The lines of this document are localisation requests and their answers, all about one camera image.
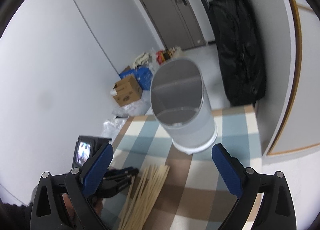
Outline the grey door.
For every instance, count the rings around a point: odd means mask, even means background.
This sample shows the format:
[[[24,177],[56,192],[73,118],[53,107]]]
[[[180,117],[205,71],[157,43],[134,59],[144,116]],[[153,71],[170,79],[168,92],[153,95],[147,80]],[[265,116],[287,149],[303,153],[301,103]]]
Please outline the grey door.
[[[183,50],[206,44],[189,0],[140,0],[162,43]]]

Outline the white cylindrical utensil holder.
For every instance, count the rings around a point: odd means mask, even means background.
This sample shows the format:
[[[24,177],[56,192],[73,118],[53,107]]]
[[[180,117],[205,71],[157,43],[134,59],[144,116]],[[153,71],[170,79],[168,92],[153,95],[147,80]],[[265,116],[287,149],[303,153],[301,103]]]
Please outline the white cylindrical utensil holder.
[[[177,58],[162,64],[153,76],[150,97],[155,118],[177,150],[191,155],[213,145],[217,125],[195,62]]]

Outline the black hanging garment bag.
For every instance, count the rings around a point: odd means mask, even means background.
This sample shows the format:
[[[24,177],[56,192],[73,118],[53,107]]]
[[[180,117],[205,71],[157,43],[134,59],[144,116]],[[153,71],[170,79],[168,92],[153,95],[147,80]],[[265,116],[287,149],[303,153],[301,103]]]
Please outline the black hanging garment bag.
[[[254,105],[266,91],[260,34],[248,0],[214,0],[210,5],[223,87],[232,106]]]

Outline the brown cardboard box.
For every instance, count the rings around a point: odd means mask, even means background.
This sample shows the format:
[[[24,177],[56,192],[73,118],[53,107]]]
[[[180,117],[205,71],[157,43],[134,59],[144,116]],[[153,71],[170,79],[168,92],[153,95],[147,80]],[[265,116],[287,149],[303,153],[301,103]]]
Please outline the brown cardboard box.
[[[143,90],[134,75],[126,76],[114,84],[111,96],[121,107],[141,99]]]

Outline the plaid blue brown tablecloth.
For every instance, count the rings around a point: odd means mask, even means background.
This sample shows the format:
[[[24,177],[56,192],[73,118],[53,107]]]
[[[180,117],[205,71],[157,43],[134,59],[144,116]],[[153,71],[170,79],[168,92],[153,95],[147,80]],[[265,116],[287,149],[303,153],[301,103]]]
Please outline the plaid blue brown tablecloth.
[[[245,167],[261,172],[257,121],[252,106],[213,111],[221,143]],[[218,229],[233,207],[231,195],[212,161],[211,151],[187,155],[178,151],[153,116],[130,117],[114,140],[111,166],[168,165],[162,191],[145,229]]]

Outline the white wood-trimmed cabinet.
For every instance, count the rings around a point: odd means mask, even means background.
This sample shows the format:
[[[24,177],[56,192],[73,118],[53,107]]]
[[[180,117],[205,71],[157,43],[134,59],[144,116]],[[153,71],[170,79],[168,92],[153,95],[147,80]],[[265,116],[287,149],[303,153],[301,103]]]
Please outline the white wood-trimmed cabinet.
[[[319,147],[319,18],[306,0],[289,0],[289,9],[295,39],[289,99],[268,156]]]

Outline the red snack bag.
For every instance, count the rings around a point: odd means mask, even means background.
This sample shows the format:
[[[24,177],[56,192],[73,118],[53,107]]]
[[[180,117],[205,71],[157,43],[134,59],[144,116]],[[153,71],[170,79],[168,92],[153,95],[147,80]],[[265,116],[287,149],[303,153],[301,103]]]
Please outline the red snack bag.
[[[172,58],[172,54],[169,50],[160,50],[156,52],[156,60],[159,65],[162,65],[167,60]]]

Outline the clear plastic bags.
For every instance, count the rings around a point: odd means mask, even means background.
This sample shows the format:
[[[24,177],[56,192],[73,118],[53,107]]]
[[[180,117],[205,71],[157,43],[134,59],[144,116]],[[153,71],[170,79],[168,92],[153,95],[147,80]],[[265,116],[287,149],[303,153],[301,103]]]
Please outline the clear plastic bags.
[[[110,138],[113,142],[129,117],[143,116],[150,107],[150,91],[143,91],[141,99],[136,102],[123,107],[116,106],[112,111],[112,118],[103,123],[101,137]]]

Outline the blue cardboard box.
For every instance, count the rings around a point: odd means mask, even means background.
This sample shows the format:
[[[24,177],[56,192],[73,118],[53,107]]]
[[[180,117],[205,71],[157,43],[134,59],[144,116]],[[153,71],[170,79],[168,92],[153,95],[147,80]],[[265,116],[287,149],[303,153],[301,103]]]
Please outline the blue cardboard box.
[[[150,90],[153,74],[148,67],[139,66],[137,69],[132,69],[130,66],[127,66],[119,74],[119,77],[123,79],[129,75],[134,75],[143,90]]]

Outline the bundle of wooden chopsticks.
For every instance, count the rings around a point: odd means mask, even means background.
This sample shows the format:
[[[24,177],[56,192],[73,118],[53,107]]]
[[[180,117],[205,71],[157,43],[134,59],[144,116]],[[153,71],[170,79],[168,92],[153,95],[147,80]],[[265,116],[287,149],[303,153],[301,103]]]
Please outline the bundle of wooden chopsticks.
[[[124,206],[119,214],[118,229],[142,229],[145,225],[169,174],[168,165],[148,166],[143,170],[136,191],[129,187]]]

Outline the cloth pile on boxes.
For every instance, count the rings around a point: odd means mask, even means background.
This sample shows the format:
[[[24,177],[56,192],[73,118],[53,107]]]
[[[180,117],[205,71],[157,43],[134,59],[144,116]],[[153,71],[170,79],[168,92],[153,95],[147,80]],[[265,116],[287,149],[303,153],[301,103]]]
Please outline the cloth pile on boxes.
[[[152,52],[143,52],[133,61],[132,67],[137,69],[140,66],[153,67],[155,64],[155,54]]]

